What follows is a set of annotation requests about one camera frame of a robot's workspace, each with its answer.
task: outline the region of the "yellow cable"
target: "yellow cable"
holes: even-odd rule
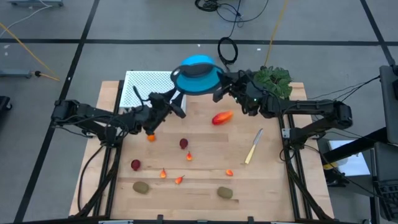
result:
[[[11,31],[9,31],[9,30],[7,29],[7,27],[6,27],[5,25],[3,25],[1,22],[0,22],[0,27],[3,28],[4,30],[6,30],[7,33],[8,33],[9,35],[11,35],[11,37],[13,37],[14,39],[16,39],[16,40],[18,41],[18,43],[19,43],[21,46],[23,46],[23,48],[25,48],[25,50],[28,51],[28,53],[30,53],[31,56],[33,56],[33,58],[36,59],[36,61],[38,61],[40,64],[42,64],[48,71],[51,72],[51,74],[53,74],[53,75],[56,76],[56,74],[55,74],[55,72],[53,72],[53,70],[51,70],[48,66],[46,66],[46,64],[44,64],[44,62],[42,62],[39,58],[37,58],[36,55],[34,55],[34,54],[25,46],[25,44],[22,43],[22,42],[18,39],[18,37],[15,36]]]
[[[274,27],[274,31],[272,31],[271,40],[269,42],[269,47],[268,47],[268,51],[267,51],[267,58],[266,58],[266,62],[264,62],[264,66],[267,65],[269,54],[271,53],[271,49],[272,49],[272,41],[274,40],[274,37],[275,37],[275,34],[276,34],[276,30],[278,29],[279,23],[281,22],[281,20],[282,20],[282,18],[284,16],[285,9],[286,9],[288,1],[289,0],[285,0],[284,7],[280,11],[278,21],[276,22],[276,25]]]
[[[47,78],[51,78],[51,79],[53,79],[55,81],[58,81],[58,82],[60,81],[58,78],[54,78],[51,75],[46,75],[46,74],[43,74],[43,73],[40,73],[39,75],[42,75],[42,76],[47,77]]]

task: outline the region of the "white paper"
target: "white paper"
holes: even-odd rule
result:
[[[353,140],[329,141],[329,146],[331,150],[334,150],[352,141]],[[340,170],[340,172],[345,173],[347,177],[371,174],[368,169],[368,166],[366,165],[365,158],[363,157],[362,152],[358,153],[357,155],[352,155],[350,157],[347,157],[346,163],[344,163],[343,165],[339,165],[338,169]]]

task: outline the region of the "kiwi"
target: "kiwi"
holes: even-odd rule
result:
[[[225,198],[225,199],[231,199],[233,195],[233,191],[229,188],[226,187],[219,187],[217,190],[218,196]]]
[[[146,194],[149,190],[149,185],[145,182],[138,181],[132,185],[132,188],[140,194]]]

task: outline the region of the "white pegboard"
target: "white pegboard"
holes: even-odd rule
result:
[[[136,86],[141,98],[144,100],[148,99],[151,92],[165,93],[173,89],[174,83],[170,79],[170,74],[171,72],[127,71],[119,107],[128,109],[141,105],[133,86]],[[176,91],[172,99],[177,97],[179,93],[179,91]],[[181,105],[184,112],[186,100],[187,97],[184,95]],[[152,107],[149,101],[145,101],[144,104]]]

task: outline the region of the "orange chili pepper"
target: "orange chili pepper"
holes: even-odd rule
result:
[[[166,171],[164,170],[164,168],[162,172],[160,172],[160,178],[166,178]]]
[[[179,178],[175,179],[175,183],[176,183],[176,184],[181,184],[182,178],[183,178],[184,176],[185,176],[185,175],[183,175],[182,177],[179,177]]]
[[[234,175],[234,172],[232,172],[232,170],[226,170],[226,175],[228,175],[228,176],[233,176]]]
[[[153,142],[156,140],[155,134],[151,134],[147,136],[148,141]]]
[[[214,125],[220,125],[220,124],[224,124],[227,121],[229,121],[232,118],[232,115],[234,115],[234,113],[232,111],[226,111],[226,112],[222,112],[222,113],[218,113],[212,120],[211,122]]]
[[[192,160],[192,155],[191,155],[191,152],[190,152],[190,151],[188,151],[187,160],[188,160],[188,161],[191,161],[191,160]]]

